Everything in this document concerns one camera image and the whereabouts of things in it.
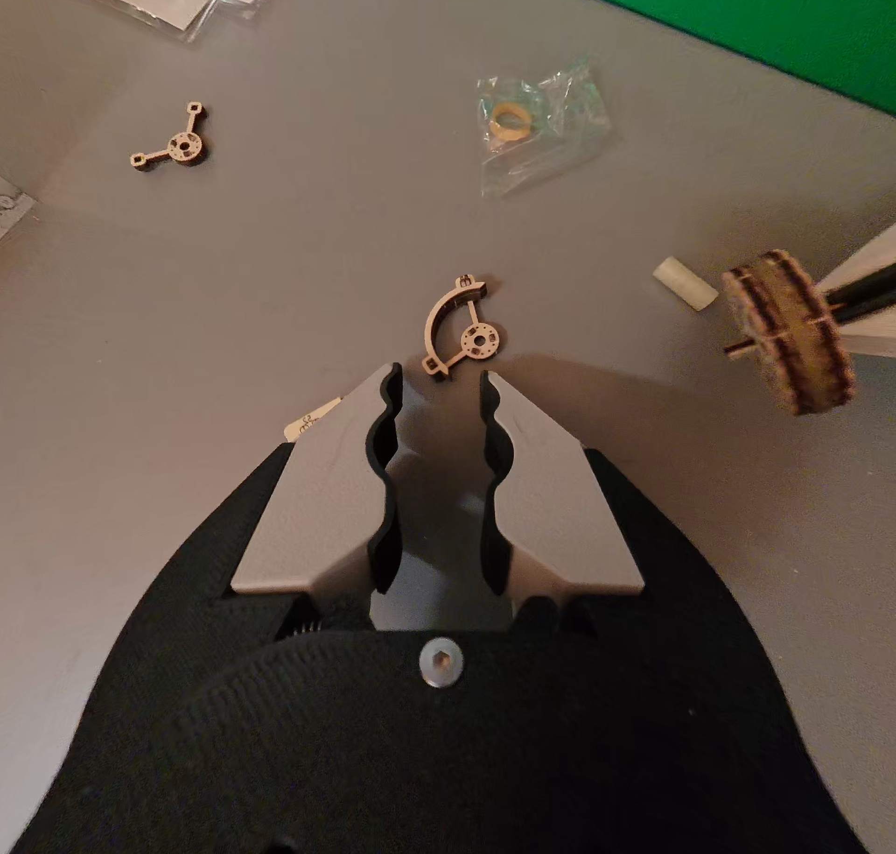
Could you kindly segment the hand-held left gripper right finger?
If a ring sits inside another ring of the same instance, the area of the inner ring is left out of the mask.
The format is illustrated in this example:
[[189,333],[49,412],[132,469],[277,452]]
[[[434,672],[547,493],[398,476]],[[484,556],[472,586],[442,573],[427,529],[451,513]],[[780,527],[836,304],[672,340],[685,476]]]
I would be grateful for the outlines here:
[[581,442],[494,371],[480,380],[487,490],[481,566],[514,608],[645,586]]

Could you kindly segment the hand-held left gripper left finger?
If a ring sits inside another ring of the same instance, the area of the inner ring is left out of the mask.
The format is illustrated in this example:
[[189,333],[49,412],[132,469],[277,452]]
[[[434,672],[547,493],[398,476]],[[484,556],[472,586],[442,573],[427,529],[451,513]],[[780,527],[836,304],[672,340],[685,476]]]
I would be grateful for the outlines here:
[[386,468],[397,452],[402,368],[386,364],[297,438],[231,580],[238,594],[370,597],[402,542]]

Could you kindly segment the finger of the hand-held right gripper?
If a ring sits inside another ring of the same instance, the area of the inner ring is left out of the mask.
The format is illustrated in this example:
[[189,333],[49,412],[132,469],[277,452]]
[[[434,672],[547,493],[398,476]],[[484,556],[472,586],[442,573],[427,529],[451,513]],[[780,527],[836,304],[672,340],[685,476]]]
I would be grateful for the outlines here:
[[828,292],[868,277],[895,263],[895,225],[889,226],[816,283]]
[[895,356],[895,302],[865,301],[836,308],[842,348],[854,355]]

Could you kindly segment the round wooden spoked wheel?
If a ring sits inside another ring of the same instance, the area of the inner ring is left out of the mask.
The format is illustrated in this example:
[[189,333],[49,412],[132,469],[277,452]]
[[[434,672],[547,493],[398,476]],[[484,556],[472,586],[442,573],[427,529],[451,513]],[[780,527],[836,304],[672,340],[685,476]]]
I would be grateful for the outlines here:
[[802,265],[771,250],[721,276],[749,353],[777,404],[792,416],[823,414],[855,396],[851,356],[831,307]]

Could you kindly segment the wooden arc crank piece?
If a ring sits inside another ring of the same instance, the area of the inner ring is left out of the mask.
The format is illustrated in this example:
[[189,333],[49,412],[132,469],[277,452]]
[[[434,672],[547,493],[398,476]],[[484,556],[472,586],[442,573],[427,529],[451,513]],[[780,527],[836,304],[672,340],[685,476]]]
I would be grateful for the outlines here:
[[[454,287],[432,307],[424,326],[425,355],[421,361],[423,371],[436,380],[448,379],[452,368],[464,359],[484,361],[497,354],[500,335],[497,328],[480,320],[477,304],[487,296],[487,283],[469,274],[457,277]],[[460,337],[459,352],[442,359],[437,349],[437,337],[443,320],[456,310],[469,312],[469,325]]]

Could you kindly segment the grey desk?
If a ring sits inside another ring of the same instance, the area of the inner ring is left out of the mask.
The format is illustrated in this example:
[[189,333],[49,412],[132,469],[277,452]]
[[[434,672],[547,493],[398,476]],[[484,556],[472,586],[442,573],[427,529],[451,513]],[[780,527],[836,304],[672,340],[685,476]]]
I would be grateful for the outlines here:
[[[476,83],[588,59],[601,152],[480,194]],[[199,101],[204,156],[140,171]],[[479,372],[421,371],[470,273],[488,366],[712,563],[872,852],[894,852],[894,364],[776,407],[708,281],[813,277],[894,224],[894,119],[598,0],[268,0],[186,43],[90,0],[2,0],[2,852],[141,594],[303,412],[404,367],[405,555],[377,626],[499,629]]]

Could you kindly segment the small white label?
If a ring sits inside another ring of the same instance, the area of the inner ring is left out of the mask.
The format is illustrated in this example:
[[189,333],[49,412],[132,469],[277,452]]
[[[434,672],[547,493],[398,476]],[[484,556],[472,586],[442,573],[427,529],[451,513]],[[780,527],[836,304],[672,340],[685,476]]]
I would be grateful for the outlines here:
[[342,402],[342,400],[342,397],[336,397],[333,400],[329,400],[318,408],[306,412],[296,420],[288,423],[283,429],[283,436],[285,441],[287,443],[294,444],[297,441],[298,437],[306,433],[310,427],[312,427],[326,414],[337,407]]

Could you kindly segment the small white cylinder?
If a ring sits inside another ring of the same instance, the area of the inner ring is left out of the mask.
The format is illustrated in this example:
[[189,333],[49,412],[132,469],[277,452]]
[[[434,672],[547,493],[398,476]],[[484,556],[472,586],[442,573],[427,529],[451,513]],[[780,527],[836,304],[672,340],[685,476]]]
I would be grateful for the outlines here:
[[693,311],[713,304],[720,292],[674,257],[666,258],[652,273],[658,283],[686,303]]

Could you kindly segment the green plastic bin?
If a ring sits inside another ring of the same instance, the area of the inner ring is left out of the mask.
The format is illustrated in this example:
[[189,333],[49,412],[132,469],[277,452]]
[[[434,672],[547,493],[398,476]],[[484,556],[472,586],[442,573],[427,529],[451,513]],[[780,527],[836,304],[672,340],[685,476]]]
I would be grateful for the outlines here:
[[895,114],[895,0],[605,0]]

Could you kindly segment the small clear plastic bag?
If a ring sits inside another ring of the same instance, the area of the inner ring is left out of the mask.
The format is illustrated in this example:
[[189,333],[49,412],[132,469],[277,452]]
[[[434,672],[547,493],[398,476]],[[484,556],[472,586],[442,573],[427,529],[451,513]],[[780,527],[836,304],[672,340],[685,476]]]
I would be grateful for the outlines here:
[[476,119],[483,198],[563,174],[597,156],[613,131],[587,58],[538,82],[479,79]]

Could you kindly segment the three-armed wooden piece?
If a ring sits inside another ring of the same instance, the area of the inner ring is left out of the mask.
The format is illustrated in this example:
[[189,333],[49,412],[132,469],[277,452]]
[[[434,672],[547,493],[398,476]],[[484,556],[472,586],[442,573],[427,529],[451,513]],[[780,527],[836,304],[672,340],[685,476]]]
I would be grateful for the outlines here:
[[191,101],[185,110],[187,115],[185,130],[174,134],[161,150],[132,153],[130,155],[132,168],[144,171],[151,165],[164,161],[178,165],[193,165],[204,156],[204,142],[197,127],[205,116],[205,107],[199,101]]

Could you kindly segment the white paper sheet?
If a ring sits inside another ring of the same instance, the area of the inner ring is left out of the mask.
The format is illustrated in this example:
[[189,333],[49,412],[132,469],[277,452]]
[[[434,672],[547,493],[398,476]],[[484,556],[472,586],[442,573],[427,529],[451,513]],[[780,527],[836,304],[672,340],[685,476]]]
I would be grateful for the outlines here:
[[36,201],[4,177],[0,179],[0,187],[0,236],[3,239],[28,214]]

